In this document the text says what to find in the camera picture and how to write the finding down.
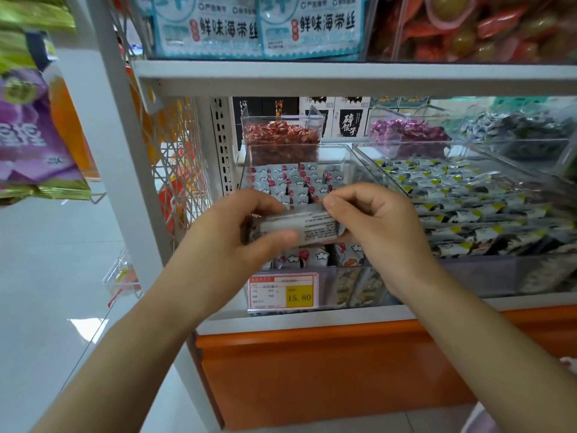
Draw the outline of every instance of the purple snack bag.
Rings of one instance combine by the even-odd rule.
[[[32,187],[33,196],[90,199],[90,187],[52,122],[48,86],[35,69],[0,77],[0,183]]]

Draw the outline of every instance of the right hand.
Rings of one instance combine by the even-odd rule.
[[[387,288],[403,298],[402,287],[414,276],[428,276],[439,266],[411,200],[372,183],[338,188],[322,201],[345,225],[340,241],[360,243]]]

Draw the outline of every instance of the hand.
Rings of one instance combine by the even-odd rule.
[[[180,310],[191,320],[189,325],[200,324],[225,306],[265,262],[296,245],[296,231],[271,232],[249,245],[241,243],[241,226],[250,214],[283,211],[278,200],[256,190],[223,197],[192,224],[151,290],[157,288],[169,298],[169,307]]]
[[[360,243],[387,288],[401,299],[411,276],[426,276],[438,266],[409,198],[356,183],[330,192],[322,203],[348,229],[339,240]]]

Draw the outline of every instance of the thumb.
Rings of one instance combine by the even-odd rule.
[[[297,245],[297,231],[271,232],[242,249],[243,259],[253,271],[260,270],[262,265],[287,250]]]
[[[345,225],[357,240],[363,240],[369,216],[339,196],[328,195],[322,203],[331,217]]]

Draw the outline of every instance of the white tile floor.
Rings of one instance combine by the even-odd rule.
[[[0,425],[26,433],[133,306],[101,279],[123,248],[110,203],[28,199],[0,208]],[[253,433],[457,433],[472,407],[314,422]],[[204,433],[174,368],[142,432]]]

